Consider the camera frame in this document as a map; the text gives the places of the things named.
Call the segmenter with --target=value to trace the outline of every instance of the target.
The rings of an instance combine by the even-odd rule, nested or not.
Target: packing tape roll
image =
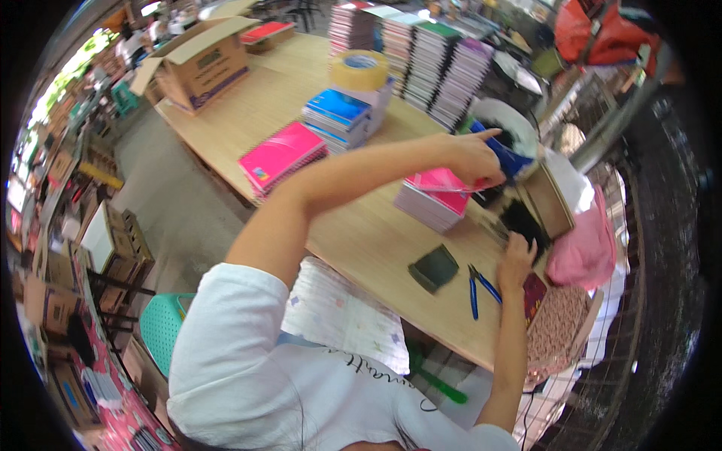
[[[388,61],[379,52],[349,50],[331,60],[331,81],[349,91],[376,91],[386,84]]]

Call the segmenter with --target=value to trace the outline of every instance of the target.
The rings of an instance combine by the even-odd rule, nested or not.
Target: teal plastic chair
[[[131,92],[125,80],[121,80],[113,86],[110,90],[110,96],[113,97],[116,110],[122,118],[126,117],[128,111],[138,108],[138,97]]]
[[[186,319],[183,298],[193,298],[193,293],[156,294],[140,315],[140,336],[160,372],[167,378],[173,347]]]

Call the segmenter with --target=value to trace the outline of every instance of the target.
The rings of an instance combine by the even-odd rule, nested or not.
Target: patterned cloth
[[[409,374],[401,318],[317,258],[301,262],[281,330]]]

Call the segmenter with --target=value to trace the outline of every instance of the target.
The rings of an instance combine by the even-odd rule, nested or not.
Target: wire cutter
[[[471,314],[474,316],[475,320],[479,319],[479,308],[477,304],[477,279],[482,283],[485,289],[489,293],[492,294],[494,299],[497,300],[501,304],[501,296],[499,295],[499,292],[496,291],[496,288],[494,288],[491,283],[482,276],[477,269],[474,267],[474,265],[469,265],[469,288],[471,289]]]

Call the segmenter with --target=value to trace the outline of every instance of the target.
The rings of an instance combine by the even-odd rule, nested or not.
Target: woman's right hand
[[[536,240],[531,249],[524,236],[509,232],[509,243],[501,263],[497,267],[497,280],[502,291],[520,289],[531,273],[531,264],[536,257]]]
[[[444,166],[467,186],[473,186],[480,178],[489,188],[504,183],[499,159],[487,146],[486,140],[501,133],[501,128],[491,128],[479,133],[446,135],[449,140],[444,148]]]

